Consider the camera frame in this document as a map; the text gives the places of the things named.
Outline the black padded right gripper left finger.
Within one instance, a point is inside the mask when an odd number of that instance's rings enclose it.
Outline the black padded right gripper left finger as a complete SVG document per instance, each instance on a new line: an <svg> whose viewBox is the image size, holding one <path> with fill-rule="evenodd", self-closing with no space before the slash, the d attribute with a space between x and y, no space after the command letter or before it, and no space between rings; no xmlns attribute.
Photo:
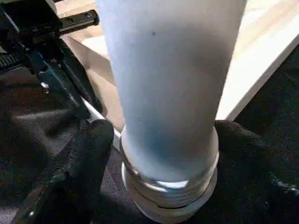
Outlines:
<svg viewBox="0 0 299 224"><path fill-rule="evenodd" d="M114 140L113 125L98 119L80 129L33 183L14 224L88 224L100 199Z"/></svg>

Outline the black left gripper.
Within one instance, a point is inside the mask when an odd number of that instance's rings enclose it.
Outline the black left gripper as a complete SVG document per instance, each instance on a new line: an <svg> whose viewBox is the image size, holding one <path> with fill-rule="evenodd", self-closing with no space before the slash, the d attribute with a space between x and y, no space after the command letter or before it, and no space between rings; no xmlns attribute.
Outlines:
<svg viewBox="0 0 299 224"><path fill-rule="evenodd" d="M61 40L61 36L99 24L95 10L58 17L46 0L2 0L0 2L1 63L17 63L32 51L47 65L44 75L50 91L77 117L90 117L83 99L102 111L86 70Z"/></svg>

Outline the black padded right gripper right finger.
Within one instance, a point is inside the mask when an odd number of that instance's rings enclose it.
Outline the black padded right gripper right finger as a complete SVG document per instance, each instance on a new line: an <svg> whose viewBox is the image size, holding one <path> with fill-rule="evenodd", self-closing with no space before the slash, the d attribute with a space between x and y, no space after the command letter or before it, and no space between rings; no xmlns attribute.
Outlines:
<svg viewBox="0 0 299 224"><path fill-rule="evenodd" d="M299 187L270 165L269 147L256 133L218 120L219 184L214 218L220 224L297 224Z"/></svg>

